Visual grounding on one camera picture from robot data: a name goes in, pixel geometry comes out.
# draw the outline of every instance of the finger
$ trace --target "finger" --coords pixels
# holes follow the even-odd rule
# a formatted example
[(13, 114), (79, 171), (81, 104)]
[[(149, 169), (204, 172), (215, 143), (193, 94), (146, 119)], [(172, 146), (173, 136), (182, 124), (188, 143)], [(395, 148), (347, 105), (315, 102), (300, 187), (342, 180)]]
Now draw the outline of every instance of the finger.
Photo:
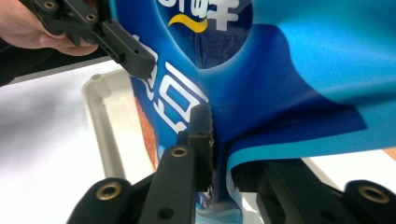
[(23, 49), (41, 49), (43, 48), (39, 39), (41, 32), (32, 32), (28, 35), (2, 35), (2, 39), (8, 44)]
[[(52, 35), (43, 34), (40, 36), (40, 43), (43, 48), (71, 48), (75, 45), (67, 38), (60, 38), (59, 36), (53, 37)], [(85, 40), (80, 39), (80, 47), (89, 46)]]
[(97, 45), (89, 45), (85, 47), (69, 47), (69, 48), (56, 48), (61, 53), (71, 56), (83, 56), (90, 54), (98, 49)]

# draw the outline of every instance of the black clamp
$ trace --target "black clamp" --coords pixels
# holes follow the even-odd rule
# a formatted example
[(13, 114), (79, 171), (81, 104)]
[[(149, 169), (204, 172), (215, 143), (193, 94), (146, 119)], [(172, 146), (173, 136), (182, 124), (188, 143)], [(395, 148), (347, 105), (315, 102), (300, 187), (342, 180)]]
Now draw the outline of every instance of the black clamp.
[(190, 125), (164, 151), (155, 174), (132, 186), (121, 178), (99, 181), (79, 201), (67, 223), (195, 223), (195, 193), (207, 192), (212, 178), (210, 106), (195, 106)]
[(52, 35), (67, 33), (76, 46), (83, 38), (97, 44), (131, 76), (150, 78), (155, 65), (149, 53), (121, 25), (108, 19), (102, 21), (98, 13), (83, 0), (21, 0)]
[(301, 159), (253, 161), (232, 169), (235, 186), (257, 192), (265, 224), (390, 224), (396, 195), (367, 180), (353, 180), (345, 191), (323, 184)]

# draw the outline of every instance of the blue fabric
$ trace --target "blue fabric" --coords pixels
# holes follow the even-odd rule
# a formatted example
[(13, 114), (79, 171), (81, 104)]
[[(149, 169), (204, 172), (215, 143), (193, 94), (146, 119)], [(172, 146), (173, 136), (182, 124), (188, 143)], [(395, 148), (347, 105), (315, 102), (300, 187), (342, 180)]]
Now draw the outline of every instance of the blue fabric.
[(132, 80), (158, 148), (188, 129), (191, 107), (212, 106), (216, 202), (230, 200), (225, 179), (246, 161), (396, 145), (396, 1), (116, 5), (158, 54), (152, 80)]

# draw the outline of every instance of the white surface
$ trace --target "white surface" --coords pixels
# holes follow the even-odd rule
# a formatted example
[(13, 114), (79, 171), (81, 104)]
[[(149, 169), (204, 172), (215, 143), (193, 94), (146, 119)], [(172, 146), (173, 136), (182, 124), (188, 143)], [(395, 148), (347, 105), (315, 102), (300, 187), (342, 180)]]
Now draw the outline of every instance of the white surface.
[(370, 180), (396, 193), (396, 161), (383, 150), (304, 159), (319, 179), (339, 190), (350, 180)]
[(0, 223), (65, 223), (104, 178), (81, 89), (100, 63), (0, 88)]

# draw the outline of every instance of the round screw hole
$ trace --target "round screw hole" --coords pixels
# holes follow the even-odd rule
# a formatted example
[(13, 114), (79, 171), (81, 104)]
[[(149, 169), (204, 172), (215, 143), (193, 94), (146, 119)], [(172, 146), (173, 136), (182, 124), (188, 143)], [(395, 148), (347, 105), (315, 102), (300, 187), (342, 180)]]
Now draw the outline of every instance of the round screw hole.
[(102, 201), (111, 200), (121, 193), (121, 185), (117, 182), (104, 184), (96, 191), (96, 198)]
[(93, 21), (95, 20), (96, 16), (93, 14), (88, 14), (85, 18), (87, 18), (88, 21)]
[(329, 221), (336, 221), (337, 217), (332, 211), (329, 210), (320, 210), (320, 215), (325, 218), (326, 220)]
[(158, 213), (158, 216), (163, 219), (171, 218), (174, 215), (174, 211), (171, 208), (163, 208)]
[(94, 80), (94, 81), (97, 81), (97, 80), (99, 80), (99, 79), (101, 79), (101, 78), (102, 78), (102, 76), (99, 75), (99, 74), (93, 75), (93, 76), (91, 77), (91, 79)]
[(370, 200), (374, 203), (388, 203), (389, 196), (382, 191), (372, 186), (360, 186), (358, 188), (359, 193), (365, 199)]
[(174, 148), (171, 151), (171, 155), (174, 157), (184, 157), (187, 155), (187, 153), (188, 153), (188, 150), (186, 148), (182, 148), (182, 147)]
[(53, 4), (52, 2), (46, 2), (44, 3), (44, 7), (47, 9), (53, 9), (55, 8), (55, 4)]

